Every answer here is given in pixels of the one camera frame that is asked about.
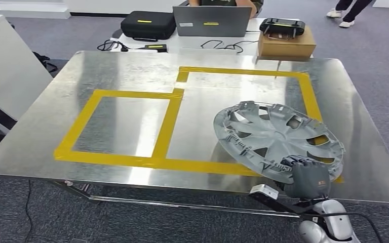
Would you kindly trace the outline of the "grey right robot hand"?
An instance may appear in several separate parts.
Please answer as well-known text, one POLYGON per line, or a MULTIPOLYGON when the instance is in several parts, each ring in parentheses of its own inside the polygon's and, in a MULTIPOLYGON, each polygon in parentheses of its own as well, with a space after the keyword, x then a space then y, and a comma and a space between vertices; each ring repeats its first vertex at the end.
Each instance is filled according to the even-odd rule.
POLYGON ((330 178, 325 163, 301 155, 284 157, 281 164, 292 169, 293 183, 277 183, 288 197, 300 199, 327 198, 330 178))

